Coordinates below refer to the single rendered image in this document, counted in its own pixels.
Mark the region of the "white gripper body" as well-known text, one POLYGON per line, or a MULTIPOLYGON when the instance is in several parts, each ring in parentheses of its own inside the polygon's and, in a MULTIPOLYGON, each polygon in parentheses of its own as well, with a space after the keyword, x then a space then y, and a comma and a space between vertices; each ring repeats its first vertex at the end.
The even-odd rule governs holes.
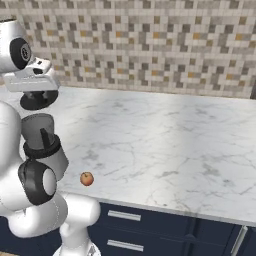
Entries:
POLYGON ((37 92, 54 91, 60 87, 60 82, 53 68, 45 74, 25 75, 20 78, 18 73, 7 73, 3 75, 5 86, 10 92, 37 92))

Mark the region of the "black blender lid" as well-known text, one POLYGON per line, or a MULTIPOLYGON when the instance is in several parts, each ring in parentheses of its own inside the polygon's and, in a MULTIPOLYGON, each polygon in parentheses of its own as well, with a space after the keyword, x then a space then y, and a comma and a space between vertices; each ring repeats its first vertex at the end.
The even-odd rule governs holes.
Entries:
POLYGON ((54 103, 57 97, 57 90, 25 92, 20 99, 20 105, 25 110, 40 110, 54 103))

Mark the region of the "grey blender with black collar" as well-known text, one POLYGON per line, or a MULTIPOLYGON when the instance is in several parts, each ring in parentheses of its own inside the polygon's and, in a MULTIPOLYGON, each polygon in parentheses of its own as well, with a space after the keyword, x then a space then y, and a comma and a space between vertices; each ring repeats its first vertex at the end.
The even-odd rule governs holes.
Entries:
POLYGON ((60 138, 54 132, 54 119, 50 114, 32 114, 22 119, 24 153, 27 159, 34 159, 50 167, 60 181, 69 162, 62 148, 60 138))

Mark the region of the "orange peach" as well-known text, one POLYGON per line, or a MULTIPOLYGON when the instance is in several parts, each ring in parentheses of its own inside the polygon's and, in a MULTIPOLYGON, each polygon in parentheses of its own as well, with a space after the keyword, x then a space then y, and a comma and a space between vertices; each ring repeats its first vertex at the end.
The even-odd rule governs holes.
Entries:
POLYGON ((83 172, 80 175, 80 182, 84 185, 84 186, 90 186, 93 184, 94 182, 94 177, 92 175, 91 172, 83 172))

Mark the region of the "navy cupboard door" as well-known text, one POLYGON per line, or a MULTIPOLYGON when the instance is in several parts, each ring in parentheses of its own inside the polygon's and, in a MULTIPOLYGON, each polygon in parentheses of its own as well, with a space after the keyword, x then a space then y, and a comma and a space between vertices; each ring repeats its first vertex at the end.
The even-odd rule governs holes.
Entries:
POLYGON ((256 256, 256 227, 248 229, 240 248, 240 256, 256 256))
POLYGON ((240 225, 198 219, 193 231, 196 238, 193 256, 224 256, 240 228, 240 225))
POLYGON ((8 221, 0 217, 0 251, 18 256, 52 256, 61 246, 59 230, 33 238, 18 238, 8 227, 8 221))

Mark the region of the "navy drawer front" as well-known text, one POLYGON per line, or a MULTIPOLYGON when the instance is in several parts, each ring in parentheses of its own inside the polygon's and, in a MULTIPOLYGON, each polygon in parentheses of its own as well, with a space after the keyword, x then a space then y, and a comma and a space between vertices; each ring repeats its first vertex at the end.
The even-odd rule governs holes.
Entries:
POLYGON ((100 205, 101 215, 98 224, 170 237, 185 237, 194 231, 195 220, 191 217, 107 203, 100 203, 100 205), (141 215, 141 221, 109 217, 107 215, 109 210, 141 215))
POLYGON ((99 248, 101 256, 181 256, 183 243, 178 240, 104 227, 91 226, 88 232, 92 242, 99 248), (116 240, 144 246, 143 252, 117 248, 107 245, 108 240, 116 240))

